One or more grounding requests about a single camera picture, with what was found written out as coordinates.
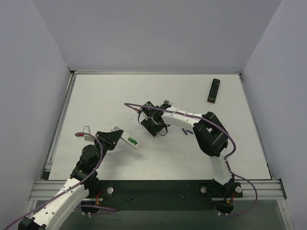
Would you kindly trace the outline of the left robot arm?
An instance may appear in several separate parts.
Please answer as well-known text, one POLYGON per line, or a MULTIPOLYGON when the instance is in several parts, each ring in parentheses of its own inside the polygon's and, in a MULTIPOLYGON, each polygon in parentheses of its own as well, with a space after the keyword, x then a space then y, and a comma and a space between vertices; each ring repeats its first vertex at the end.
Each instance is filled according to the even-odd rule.
POLYGON ((30 218, 23 217, 19 230, 58 230, 66 218, 86 197, 98 193, 97 169, 108 151, 115 148, 124 131, 98 131, 95 135, 77 132, 77 137, 90 137, 93 144, 86 145, 71 175, 58 193, 38 207, 30 218))

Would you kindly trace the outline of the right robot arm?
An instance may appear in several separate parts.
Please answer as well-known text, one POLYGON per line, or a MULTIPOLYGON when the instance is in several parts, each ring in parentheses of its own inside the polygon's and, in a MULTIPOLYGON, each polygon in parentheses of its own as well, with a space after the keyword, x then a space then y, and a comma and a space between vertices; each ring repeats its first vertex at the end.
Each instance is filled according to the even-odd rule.
POLYGON ((213 168, 213 179, 221 184, 228 183, 232 175, 224 159, 228 146, 227 135, 218 129, 224 127, 214 113, 193 114, 173 107, 169 102, 154 106, 150 101, 140 108, 144 119, 140 124, 156 136, 169 126, 177 126, 192 131, 203 153, 208 155, 213 168))

